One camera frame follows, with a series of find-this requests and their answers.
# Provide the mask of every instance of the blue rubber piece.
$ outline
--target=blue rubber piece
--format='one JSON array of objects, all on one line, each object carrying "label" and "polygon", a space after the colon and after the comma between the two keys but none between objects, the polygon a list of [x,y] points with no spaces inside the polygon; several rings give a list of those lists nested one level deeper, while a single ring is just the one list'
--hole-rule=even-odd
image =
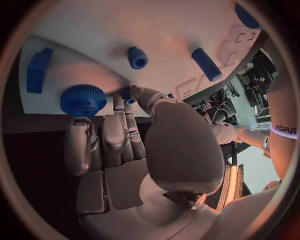
[{"label": "blue rubber piece", "polygon": [[127,87],[124,87],[120,92],[120,95],[124,100],[124,103],[127,105],[135,103],[135,100],[132,99],[129,94],[129,90],[130,90],[130,86],[127,86]]},{"label": "blue rubber piece", "polygon": [[256,21],[245,9],[243,9],[239,4],[235,5],[235,12],[239,20],[248,28],[251,29],[260,29],[262,30],[261,25]]},{"label": "blue rubber piece", "polygon": [[147,55],[135,46],[128,49],[127,58],[130,66],[137,70],[146,67],[148,63]]},{"label": "blue rubber piece", "polygon": [[191,57],[199,65],[210,82],[214,82],[222,77],[220,69],[202,48],[197,48]]},{"label": "blue rubber piece", "polygon": [[37,52],[27,67],[27,92],[41,94],[53,50],[46,48]]},{"label": "blue rubber piece", "polygon": [[107,103],[105,93],[96,86],[83,84],[68,88],[61,95],[60,108],[72,117],[93,117]]}]

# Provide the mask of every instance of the purple light strip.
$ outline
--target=purple light strip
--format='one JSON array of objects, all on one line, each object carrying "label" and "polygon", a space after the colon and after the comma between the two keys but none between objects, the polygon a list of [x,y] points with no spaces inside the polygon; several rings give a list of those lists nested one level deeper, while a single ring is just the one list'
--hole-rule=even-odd
[{"label": "purple light strip", "polygon": [[285,137],[285,138],[289,138],[289,139],[298,139],[298,134],[296,133],[296,134],[294,134],[294,133],[286,133],[286,132],[284,132],[284,131],[279,131],[279,130],[277,130],[275,127],[273,127],[272,125],[271,125],[271,131],[273,132],[273,133],[275,133],[275,134],[277,134],[277,135],[280,135],[280,136],[282,136],[282,137]]}]

